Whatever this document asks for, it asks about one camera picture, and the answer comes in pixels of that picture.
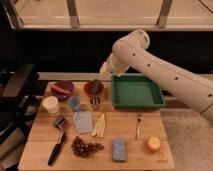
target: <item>bunch of grapes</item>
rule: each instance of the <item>bunch of grapes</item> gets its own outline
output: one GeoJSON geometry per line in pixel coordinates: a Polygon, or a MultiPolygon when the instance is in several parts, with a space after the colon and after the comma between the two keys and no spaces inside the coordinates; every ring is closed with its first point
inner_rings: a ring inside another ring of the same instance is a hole
{"type": "Polygon", "coordinates": [[[73,153],[80,157],[89,157],[91,154],[103,150],[104,146],[100,143],[85,143],[79,136],[76,136],[71,145],[73,153]]]}

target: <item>wooden cutting board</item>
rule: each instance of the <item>wooden cutting board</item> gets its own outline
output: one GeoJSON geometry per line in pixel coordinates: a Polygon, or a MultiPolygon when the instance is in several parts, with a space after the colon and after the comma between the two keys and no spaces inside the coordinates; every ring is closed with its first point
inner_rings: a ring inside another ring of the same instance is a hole
{"type": "MultiPolygon", "coordinates": [[[[89,97],[84,93],[85,82],[74,82],[75,95],[80,96],[81,108],[91,110],[89,97]]],[[[78,134],[72,122],[72,110],[66,101],[60,102],[61,114],[67,120],[67,141],[52,167],[47,165],[50,153],[58,139],[59,131],[53,127],[57,115],[48,114],[41,106],[33,123],[28,142],[24,149],[19,169],[24,170],[163,170],[174,169],[174,161],[159,111],[141,111],[143,114],[140,139],[135,140],[137,117],[136,111],[118,111],[111,104],[111,83],[104,82],[99,111],[92,111],[93,122],[105,112],[106,129],[102,139],[89,134],[78,134]],[[105,148],[85,159],[73,154],[71,144],[76,136],[85,142],[99,142],[105,148]],[[161,140],[162,148],[151,153],[146,146],[149,137],[161,140]],[[113,162],[112,140],[124,138],[127,148],[127,161],[113,162]]],[[[50,95],[47,87],[45,96],[50,95]]]]}

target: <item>green plastic tray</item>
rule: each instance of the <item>green plastic tray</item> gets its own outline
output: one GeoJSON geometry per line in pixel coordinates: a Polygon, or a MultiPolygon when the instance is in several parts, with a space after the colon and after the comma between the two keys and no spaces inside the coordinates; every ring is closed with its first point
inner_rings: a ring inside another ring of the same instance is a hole
{"type": "Polygon", "coordinates": [[[138,74],[112,75],[112,104],[116,109],[158,109],[165,106],[160,87],[138,74]]]}

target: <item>white cup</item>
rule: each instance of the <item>white cup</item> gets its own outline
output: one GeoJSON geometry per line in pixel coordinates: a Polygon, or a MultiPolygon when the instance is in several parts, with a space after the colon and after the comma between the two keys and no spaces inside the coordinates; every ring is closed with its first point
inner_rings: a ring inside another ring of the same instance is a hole
{"type": "Polygon", "coordinates": [[[59,111],[58,99],[55,96],[46,97],[42,102],[42,106],[50,114],[55,114],[59,111]]]}

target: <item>bowl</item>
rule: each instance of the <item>bowl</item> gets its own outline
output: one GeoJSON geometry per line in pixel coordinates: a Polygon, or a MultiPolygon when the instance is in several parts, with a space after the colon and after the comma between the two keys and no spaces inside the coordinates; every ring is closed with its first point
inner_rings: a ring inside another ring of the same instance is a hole
{"type": "Polygon", "coordinates": [[[65,100],[67,98],[69,98],[71,95],[72,95],[72,92],[74,90],[74,84],[70,81],[57,81],[55,83],[55,85],[57,87],[60,87],[62,89],[65,89],[65,90],[68,90],[71,92],[71,94],[63,94],[63,93],[60,93],[54,89],[51,88],[51,93],[53,96],[57,97],[58,100],[62,101],[62,100],[65,100]]]}

